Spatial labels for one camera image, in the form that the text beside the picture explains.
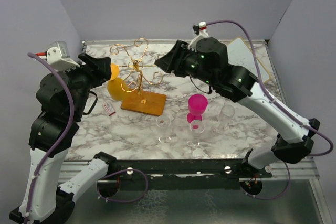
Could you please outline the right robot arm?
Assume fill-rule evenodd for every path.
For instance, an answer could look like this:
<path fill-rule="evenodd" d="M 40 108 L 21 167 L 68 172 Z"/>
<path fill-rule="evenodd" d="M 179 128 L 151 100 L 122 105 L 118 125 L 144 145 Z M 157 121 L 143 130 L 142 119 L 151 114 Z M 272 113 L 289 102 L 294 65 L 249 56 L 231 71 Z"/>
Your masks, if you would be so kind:
<path fill-rule="evenodd" d="M 276 106 L 275 97 L 264 94 L 261 82 L 253 73 L 228 62 L 227 47 L 217 39 L 203 38 L 194 49 L 177 40 L 155 65 L 177 77 L 189 76 L 206 83 L 219 95 L 256 113 L 278 132 L 272 143 L 248 151 L 241 164 L 246 177 L 254 177 L 260 169 L 276 161 L 296 164 L 311 153 L 314 130 L 320 122 L 305 119 L 290 109 L 282 112 Z"/>

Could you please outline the pink plastic wine glass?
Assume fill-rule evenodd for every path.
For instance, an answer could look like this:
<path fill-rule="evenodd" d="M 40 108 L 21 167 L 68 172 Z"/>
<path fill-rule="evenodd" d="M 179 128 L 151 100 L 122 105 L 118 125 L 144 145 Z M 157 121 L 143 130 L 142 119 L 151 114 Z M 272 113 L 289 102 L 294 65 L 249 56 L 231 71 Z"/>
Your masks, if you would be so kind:
<path fill-rule="evenodd" d="M 188 123 L 192 123 L 195 120 L 202 121 L 202 115 L 208 106 L 208 100 L 206 96 L 202 94 L 194 94 L 190 96 L 188 100 Z"/>

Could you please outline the yellow plastic wine glass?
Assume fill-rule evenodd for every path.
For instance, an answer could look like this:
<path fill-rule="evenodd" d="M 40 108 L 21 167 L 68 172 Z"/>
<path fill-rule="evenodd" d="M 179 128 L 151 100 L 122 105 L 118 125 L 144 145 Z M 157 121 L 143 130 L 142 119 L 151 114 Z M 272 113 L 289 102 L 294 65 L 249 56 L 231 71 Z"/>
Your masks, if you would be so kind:
<path fill-rule="evenodd" d="M 112 63 L 110 65 L 110 68 L 111 78 L 107 83 L 107 90 L 112 99 L 114 99 L 115 101 L 122 101 L 129 96 L 131 90 L 129 89 L 125 81 L 123 81 L 119 77 L 119 67 L 116 64 Z"/>

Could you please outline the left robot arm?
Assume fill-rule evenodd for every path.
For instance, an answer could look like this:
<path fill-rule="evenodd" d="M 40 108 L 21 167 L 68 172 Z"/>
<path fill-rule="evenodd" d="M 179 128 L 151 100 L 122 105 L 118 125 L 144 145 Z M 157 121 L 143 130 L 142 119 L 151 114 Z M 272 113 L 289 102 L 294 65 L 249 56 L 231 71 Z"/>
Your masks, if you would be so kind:
<path fill-rule="evenodd" d="M 30 172 L 21 205 L 9 214 L 15 223 L 65 223 L 77 200 L 99 179 L 117 170 L 115 157 L 100 152 L 71 180 L 59 184 L 62 164 L 79 130 L 93 88 L 110 80 L 111 59 L 81 53 L 82 65 L 51 70 L 40 82 L 36 98 L 41 114 L 31 125 Z"/>

